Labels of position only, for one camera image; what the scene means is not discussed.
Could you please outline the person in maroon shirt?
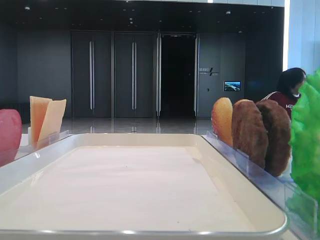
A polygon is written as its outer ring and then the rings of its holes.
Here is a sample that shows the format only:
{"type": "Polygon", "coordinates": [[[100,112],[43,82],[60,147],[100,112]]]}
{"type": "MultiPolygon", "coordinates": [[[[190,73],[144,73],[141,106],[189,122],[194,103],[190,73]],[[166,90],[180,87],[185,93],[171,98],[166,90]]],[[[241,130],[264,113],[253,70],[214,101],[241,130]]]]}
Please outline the person in maroon shirt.
{"type": "Polygon", "coordinates": [[[300,87],[306,80],[306,72],[299,67],[294,67],[283,71],[279,77],[276,91],[271,92],[261,99],[273,100],[283,107],[292,119],[292,108],[301,97],[300,87]]]}

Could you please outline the dark double door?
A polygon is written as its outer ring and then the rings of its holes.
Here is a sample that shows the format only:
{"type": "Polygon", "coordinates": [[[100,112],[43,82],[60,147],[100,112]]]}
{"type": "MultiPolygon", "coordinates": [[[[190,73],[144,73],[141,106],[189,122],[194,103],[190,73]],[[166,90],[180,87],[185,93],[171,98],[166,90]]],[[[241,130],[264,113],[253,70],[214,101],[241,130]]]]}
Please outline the dark double door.
{"type": "Polygon", "coordinates": [[[154,36],[114,35],[115,117],[153,116],[154,36]]]}
{"type": "Polygon", "coordinates": [[[72,113],[75,118],[110,118],[111,34],[71,34],[72,113]]]}

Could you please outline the green lettuce leaf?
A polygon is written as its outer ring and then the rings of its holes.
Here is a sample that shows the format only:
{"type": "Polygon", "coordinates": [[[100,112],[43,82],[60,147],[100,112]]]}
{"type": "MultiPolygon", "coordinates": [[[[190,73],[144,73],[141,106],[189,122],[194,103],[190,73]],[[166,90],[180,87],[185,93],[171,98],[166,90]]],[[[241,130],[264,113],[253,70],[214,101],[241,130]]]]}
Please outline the green lettuce leaf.
{"type": "Polygon", "coordinates": [[[290,200],[308,224],[320,229],[320,70],[306,77],[300,98],[291,113],[291,178],[300,191],[316,201],[303,204],[299,197],[290,200]]]}

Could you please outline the red tomato slice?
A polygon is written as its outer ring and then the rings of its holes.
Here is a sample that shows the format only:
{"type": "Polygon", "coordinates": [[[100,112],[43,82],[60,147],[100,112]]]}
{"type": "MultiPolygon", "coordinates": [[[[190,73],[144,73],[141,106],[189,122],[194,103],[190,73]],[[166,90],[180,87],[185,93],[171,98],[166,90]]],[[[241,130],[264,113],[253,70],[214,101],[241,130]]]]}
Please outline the red tomato slice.
{"type": "Polygon", "coordinates": [[[15,109],[0,110],[0,152],[17,150],[22,136],[22,120],[15,109]]]}

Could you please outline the white paper tray liner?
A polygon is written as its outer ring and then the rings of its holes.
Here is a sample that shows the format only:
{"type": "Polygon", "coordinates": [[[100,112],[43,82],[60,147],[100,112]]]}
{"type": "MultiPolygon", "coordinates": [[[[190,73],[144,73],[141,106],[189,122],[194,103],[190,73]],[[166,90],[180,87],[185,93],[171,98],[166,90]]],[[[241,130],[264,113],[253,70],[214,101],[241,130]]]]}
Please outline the white paper tray liner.
{"type": "Polygon", "coordinates": [[[247,232],[195,147],[78,147],[0,197],[3,230],[247,232]]]}

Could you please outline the rear brown meat patty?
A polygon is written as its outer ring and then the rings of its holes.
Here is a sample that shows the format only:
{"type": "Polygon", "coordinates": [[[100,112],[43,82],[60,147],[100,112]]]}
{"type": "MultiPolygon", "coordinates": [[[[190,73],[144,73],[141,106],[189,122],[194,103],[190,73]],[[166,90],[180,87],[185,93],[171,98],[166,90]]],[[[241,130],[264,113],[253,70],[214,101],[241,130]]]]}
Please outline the rear brown meat patty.
{"type": "Polygon", "coordinates": [[[291,120],[287,111],[276,101],[266,99],[256,103],[268,136],[265,170],[279,177],[287,168],[291,156],[291,120]]]}

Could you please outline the upright bread slice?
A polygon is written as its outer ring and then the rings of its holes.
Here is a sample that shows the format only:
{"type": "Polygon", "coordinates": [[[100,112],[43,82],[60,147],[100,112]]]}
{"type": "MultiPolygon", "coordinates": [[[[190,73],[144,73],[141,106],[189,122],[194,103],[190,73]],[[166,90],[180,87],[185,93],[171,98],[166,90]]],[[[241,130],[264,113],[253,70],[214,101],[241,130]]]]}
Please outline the upright bread slice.
{"type": "Polygon", "coordinates": [[[227,97],[219,98],[214,103],[211,111],[213,132],[221,141],[230,147],[233,147],[232,113],[233,105],[227,97]]]}

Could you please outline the orange cheese slice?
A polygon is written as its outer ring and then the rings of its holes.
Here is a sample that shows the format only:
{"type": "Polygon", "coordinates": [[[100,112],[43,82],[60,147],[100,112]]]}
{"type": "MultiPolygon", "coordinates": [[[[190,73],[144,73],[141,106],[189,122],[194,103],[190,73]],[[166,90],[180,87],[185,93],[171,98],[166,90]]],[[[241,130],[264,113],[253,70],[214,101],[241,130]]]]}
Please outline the orange cheese slice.
{"type": "Polygon", "coordinates": [[[31,143],[39,140],[44,118],[47,112],[48,104],[53,100],[51,98],[30,96],[30,130],[31,143]]]}

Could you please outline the right clear acrylic rack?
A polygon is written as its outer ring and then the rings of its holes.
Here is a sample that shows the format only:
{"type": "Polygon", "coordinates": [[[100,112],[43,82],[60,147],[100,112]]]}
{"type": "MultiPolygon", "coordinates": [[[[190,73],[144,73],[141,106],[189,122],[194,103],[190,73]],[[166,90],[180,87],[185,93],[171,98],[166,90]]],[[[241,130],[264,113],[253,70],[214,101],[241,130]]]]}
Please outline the right clear acrylic rack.
{"type": "Polygon", "coordinates": [[[251,183],[272,200],[289,218],[289,230],[299,240],[320,238],[320,205],[304,193],[290,178],[274,177],[211,132],[203,135],[223,157],[234,165],[251,183]]]}

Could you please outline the open glass door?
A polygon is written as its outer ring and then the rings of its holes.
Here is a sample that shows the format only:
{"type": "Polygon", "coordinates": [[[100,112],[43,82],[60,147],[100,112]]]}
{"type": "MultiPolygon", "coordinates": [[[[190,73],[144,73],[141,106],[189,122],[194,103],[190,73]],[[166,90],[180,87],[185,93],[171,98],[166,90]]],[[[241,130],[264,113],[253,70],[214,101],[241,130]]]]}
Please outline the open glass door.
{"type": "Polygon", "coordinates": [[[158,31],[156,36],[156,117],[161,116],[162,101],[162,35],[158,31]]]}

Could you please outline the left clear acrylic rack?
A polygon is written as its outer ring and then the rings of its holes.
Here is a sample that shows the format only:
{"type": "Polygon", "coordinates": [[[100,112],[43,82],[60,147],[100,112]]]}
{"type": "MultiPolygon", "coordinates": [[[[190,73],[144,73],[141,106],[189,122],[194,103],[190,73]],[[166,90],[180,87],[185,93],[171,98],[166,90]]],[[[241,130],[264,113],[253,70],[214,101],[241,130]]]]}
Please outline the left clear acrylic rack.
{"type": "Polygon", "coordinates": [[[28,145],[22,145],[15,150],[8,150],[0,153],[0,166],[3,167],[9,163],[12,163],[22,157],[33,154],[36,151],[43,149],[47,146],[50,146],[60,140],[63,140],[69,137],[70,131],[66,130],[60,133],[54,133],[49,137],[42,139],[35,143],[30,143],[28,145]]]}

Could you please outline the pale yellow cheese slice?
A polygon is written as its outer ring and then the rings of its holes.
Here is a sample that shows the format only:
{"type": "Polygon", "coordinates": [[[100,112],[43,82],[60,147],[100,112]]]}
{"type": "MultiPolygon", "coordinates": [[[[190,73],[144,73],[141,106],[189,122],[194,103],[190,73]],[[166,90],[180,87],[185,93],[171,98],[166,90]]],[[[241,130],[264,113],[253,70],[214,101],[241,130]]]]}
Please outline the pale yellow cheese slice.
{"type": "Polygon", "coordinates": [[[66,99],[52,100],[48,103],[38,141],[60,132],[66,104],[66,99]]]}

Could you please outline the brown meat patty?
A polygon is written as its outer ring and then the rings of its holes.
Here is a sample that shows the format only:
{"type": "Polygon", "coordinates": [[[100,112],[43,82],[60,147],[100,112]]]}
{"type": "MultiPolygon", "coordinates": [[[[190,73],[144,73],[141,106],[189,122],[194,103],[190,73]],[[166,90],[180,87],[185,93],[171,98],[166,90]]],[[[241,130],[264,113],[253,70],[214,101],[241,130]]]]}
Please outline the brown meat patty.
{"type": "Polygon", "coordinates": [[[268,132],[262,114],[253,101],[242,99],[233,105],[231,134],[233,148],[247,154],[253,163],[264,169],[268,132]]]}
{"type": "Polygon", "coordinates": [[[291,156],[291,120],[287,111],[276,101],[266,99],[256,103],[268,136],[265,170],[279,177],[287,168],[291,156]]]}

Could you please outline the small wall screen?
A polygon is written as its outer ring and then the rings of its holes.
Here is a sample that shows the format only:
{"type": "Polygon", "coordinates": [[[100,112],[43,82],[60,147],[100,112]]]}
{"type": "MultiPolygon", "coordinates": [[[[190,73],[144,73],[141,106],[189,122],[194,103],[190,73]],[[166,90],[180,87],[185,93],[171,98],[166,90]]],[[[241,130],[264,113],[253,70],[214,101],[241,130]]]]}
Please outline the small wall screen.
{"type": "Polygon", "coordinates": [[[241,90],[240,81],[225,81],[224,91],[226,92],[239,92],[241,90]]]}

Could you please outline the wall sign lettering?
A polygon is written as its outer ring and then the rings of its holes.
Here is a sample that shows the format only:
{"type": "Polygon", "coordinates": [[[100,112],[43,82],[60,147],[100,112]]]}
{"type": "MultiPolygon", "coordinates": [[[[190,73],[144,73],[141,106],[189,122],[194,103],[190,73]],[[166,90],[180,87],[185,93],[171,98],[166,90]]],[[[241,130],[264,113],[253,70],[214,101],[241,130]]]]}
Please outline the wall sign lettering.
{"type": "Polygon", "coordinates": [[[212,76],[219,76],[220,73],[214,71],[212,67],[206,67],[206,68],[200,67],[199,74],[209,75],[210,77],[212,77],[212,76]]]}

